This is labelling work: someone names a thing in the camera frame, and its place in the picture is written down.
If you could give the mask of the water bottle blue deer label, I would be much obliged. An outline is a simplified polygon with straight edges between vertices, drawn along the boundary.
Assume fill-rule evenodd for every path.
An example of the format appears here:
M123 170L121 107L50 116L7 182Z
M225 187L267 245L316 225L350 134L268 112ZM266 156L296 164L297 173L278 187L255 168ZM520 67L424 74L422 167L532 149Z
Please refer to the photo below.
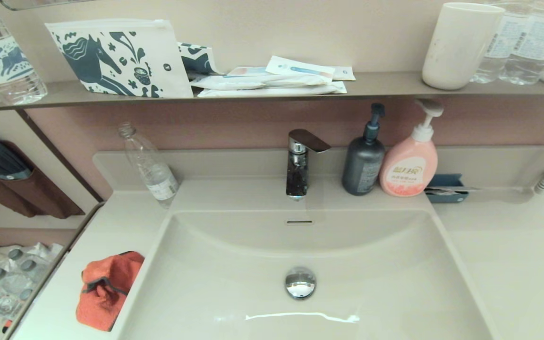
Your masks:
M29 104L47 94L45 82L0 17L0 101L9 105Z

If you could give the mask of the orange cleaning cloth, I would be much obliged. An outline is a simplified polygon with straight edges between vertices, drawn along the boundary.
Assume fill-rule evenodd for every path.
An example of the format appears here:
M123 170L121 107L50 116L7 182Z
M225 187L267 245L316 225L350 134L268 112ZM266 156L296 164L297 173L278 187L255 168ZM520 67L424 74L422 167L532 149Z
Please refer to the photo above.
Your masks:
M81 273L76 308L79 323L109 332L114 327L145 257L135 251L91 261Z

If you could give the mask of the folded blue print pouch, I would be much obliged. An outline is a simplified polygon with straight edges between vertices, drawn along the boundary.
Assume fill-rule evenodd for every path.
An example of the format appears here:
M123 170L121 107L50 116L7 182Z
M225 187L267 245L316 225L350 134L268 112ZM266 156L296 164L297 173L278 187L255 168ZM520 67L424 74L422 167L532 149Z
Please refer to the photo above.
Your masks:
M183 42L177 45L188 79L223 75L215 64L212 47Z

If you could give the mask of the white plastic cup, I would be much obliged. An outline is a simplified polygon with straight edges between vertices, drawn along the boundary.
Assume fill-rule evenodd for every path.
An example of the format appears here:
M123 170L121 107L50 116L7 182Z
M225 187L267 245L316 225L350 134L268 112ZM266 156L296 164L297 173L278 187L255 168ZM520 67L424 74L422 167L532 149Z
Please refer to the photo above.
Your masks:
M505 11L479 3L443 4L425 57L423 82L438 90L464 88L481 64Z

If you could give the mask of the white pouch blue horse print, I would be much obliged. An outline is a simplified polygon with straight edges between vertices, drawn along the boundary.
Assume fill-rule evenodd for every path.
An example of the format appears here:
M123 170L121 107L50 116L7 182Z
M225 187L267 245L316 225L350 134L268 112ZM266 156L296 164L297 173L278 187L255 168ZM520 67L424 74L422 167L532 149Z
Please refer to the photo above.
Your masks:
M168 20L100 19L45 26L88 91L149 98L194 96Z

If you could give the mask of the white sachet blue stripe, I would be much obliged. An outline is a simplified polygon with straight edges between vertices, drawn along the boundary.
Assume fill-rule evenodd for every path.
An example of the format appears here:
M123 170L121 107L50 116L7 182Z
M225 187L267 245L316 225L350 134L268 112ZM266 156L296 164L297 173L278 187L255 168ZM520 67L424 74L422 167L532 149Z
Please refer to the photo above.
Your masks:
M334 78L335 68L272 56L265 67L265 71L273 75L316 76L323 83L331 83Z

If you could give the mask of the wall mirror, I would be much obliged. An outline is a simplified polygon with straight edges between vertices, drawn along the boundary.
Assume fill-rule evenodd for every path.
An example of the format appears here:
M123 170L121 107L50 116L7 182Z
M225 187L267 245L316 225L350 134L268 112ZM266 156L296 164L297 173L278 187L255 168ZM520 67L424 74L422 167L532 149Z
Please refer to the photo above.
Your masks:
M23 11L41 7L62 6L95 0L0 0L0 4L11 11Z

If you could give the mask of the pink pump soap bottle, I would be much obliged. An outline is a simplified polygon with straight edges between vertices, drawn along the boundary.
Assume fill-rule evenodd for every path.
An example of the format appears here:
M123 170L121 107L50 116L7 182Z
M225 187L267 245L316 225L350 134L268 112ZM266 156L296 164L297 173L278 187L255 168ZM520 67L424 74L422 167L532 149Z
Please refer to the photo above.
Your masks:
M379 181L384 193L391 196L417 196L432 180L438 166L438 153L432 137L432 119L440 117L444 107L429 99L415 103L425 112L425 120L416 125L408 138L385 155Z

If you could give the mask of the white wipes pack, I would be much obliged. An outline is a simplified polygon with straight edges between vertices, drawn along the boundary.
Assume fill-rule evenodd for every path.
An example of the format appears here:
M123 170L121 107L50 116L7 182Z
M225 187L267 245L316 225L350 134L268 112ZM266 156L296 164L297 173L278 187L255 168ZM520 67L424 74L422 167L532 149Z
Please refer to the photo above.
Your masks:
M316 75L205 76L192 80L190 86L205 90L257 90L326 85L332 82Z

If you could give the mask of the grey wall shelf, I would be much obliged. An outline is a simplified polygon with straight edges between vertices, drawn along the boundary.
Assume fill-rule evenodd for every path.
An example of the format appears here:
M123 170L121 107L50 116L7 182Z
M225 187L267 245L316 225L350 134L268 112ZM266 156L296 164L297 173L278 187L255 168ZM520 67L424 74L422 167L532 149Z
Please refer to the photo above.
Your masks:
M198 90L190 98L149 98L116 94L92 93L77 82L64 81L47 84L48 95L40 101L26 105L6 105L0 102L0 111L56 108L67 106L145 105L190 102L294 102L294 101L342 101L373 100L388 98L443 97L544 97L544 83L514 85L501 80L478 84L470 83L455 91L439 90L428 86L417 72L358 72L356 80L346 83L346 94L281 95L227 98L199 98Z

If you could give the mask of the dark grey pump bottle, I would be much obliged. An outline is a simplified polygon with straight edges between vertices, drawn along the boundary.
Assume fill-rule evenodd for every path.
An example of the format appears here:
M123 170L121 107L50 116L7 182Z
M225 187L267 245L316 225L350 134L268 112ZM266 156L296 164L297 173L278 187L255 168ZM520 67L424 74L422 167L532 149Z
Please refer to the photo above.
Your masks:
M380 140L380 118L386 115L381 103L371 105L371 119L365 125L363 135L350 142L342 174L342 185L346 192L354 196L369 194L374 188L386 154Z

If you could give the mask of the clear water bottle white label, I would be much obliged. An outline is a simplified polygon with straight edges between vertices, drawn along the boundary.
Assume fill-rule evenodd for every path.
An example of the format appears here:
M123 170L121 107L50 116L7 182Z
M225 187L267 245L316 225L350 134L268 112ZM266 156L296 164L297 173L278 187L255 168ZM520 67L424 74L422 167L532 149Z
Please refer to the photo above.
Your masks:
M505 13L481 64L470 79L471 82L487 84L499 79L509 56L526 28L533 2L534 0L484 0L482 2L501 7L505 9Z
M543 72L544 0L532 0L526 26L499 79L516 85L533 85Z

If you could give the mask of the white sachet peach print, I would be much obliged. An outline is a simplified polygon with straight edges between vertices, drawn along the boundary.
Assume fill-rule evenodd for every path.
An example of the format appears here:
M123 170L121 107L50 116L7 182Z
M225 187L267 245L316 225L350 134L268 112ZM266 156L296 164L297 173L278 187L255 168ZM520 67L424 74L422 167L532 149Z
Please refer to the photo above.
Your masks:
M272 73L266 71L266 67L236 67L228 72L226 76L270 76Z

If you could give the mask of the thin white stick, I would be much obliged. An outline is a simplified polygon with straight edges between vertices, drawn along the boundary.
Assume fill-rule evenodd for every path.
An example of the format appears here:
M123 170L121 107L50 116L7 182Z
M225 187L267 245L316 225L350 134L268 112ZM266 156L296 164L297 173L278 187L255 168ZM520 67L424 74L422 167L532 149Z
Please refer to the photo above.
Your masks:
M470 192L481 191L481 188L477 187L426 187L425 193L436 196L455 196L466 195Z

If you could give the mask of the chrome drain stopper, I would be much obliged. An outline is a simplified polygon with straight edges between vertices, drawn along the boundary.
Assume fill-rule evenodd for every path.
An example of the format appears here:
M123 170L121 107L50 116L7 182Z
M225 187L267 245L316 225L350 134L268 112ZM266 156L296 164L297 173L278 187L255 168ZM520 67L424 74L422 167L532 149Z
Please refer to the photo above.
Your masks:
M293 300L309 299L316 289L316 276L306 267L294 267L285 277L285 290Z

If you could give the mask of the brown hair dryer holder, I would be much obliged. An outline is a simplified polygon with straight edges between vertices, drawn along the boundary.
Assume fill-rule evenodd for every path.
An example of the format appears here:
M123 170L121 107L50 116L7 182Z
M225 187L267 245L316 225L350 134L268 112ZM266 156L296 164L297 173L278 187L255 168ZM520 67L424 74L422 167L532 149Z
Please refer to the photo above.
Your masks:
M25 180L0 180L0 204L25 217L51 216L66 219L84 215L84 211L65 194L39 167L13 142L2 141L22 160L33 167L32 175Z

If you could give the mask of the chrome sink faucet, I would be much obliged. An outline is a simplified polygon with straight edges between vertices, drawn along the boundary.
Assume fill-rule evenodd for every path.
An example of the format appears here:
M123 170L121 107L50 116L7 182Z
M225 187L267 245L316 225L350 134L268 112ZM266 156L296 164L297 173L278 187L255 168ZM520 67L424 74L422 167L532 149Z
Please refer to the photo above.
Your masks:
M299 202L308 192L309 151L324 153L331 149L316 135L306 129L294 129L289 132L289 150L286 176L286 196Z

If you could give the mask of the empty clear plastic bottle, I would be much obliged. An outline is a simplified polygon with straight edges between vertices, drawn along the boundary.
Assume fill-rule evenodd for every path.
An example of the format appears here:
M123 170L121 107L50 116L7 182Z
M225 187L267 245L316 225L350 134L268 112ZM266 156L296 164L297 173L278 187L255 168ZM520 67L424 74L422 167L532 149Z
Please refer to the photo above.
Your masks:
M123 139L125 155L158 204L169 209L179 190L170 166L158 149L129 122L122 123L118 134Z

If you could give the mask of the blue plastic box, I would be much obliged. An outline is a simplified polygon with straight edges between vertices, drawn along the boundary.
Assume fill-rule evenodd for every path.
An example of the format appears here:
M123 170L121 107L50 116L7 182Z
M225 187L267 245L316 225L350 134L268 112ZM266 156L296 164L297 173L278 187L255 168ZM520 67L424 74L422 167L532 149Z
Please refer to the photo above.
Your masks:
M428 187L464 187L461 177L461 174L436 174ZM460 203L468 198L469 193L459 191L451 195L436 195L428 193L428 189L426 188L425 195L431 203Z

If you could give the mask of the shrink-wrapped water bottle pack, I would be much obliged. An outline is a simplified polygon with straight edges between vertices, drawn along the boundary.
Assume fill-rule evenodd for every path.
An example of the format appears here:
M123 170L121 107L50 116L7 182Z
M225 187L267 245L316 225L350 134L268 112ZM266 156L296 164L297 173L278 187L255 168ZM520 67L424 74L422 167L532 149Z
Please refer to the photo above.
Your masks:
M21 318L21 309L62 249L56 243L46 246L40 242L33 246L0 246L0 339Z

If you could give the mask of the white sink basin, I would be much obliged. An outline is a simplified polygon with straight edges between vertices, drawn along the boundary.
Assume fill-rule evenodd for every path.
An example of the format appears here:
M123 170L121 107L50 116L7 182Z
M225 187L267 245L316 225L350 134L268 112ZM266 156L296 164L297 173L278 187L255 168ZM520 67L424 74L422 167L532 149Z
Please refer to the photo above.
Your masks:
M294 267L316 276L293 300ZM444 230L418 210L178 212L118 340L496 340Z

